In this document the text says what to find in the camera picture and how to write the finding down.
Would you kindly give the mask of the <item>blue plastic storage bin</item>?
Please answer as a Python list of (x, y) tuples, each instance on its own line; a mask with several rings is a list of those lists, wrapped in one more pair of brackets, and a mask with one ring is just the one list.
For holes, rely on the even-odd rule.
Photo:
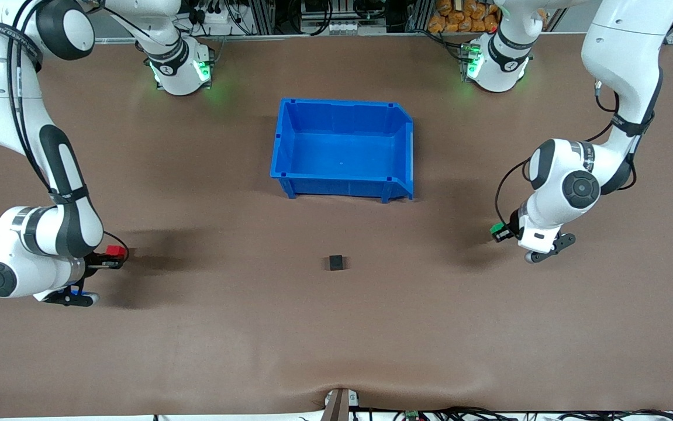
[(283, 98), (270, 178), (290, 199), (412, 200), (414, 121), (399, 103)]

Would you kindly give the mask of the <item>white power strip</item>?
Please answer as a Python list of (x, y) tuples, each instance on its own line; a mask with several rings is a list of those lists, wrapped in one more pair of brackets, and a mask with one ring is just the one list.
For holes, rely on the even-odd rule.
[(242, 36), (243, 29), (236, 24), (227, 10), (221, 13), (196, 9), (189, 14), (194, 36)]

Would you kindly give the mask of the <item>orange snack bags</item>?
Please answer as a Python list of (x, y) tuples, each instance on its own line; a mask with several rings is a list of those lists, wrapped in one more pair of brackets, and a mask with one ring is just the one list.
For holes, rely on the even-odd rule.
[(436, 33), (495, 33), (502, 9), (492, 0), (435, 0), (427, 31)]

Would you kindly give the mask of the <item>brown metal table bracket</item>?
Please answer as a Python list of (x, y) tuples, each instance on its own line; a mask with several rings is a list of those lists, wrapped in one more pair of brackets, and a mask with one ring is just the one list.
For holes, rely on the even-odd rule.
[(325, 410), (320, 421), (360, 421), (358, 392), (352, 389), (332, 389), (326, 394)]

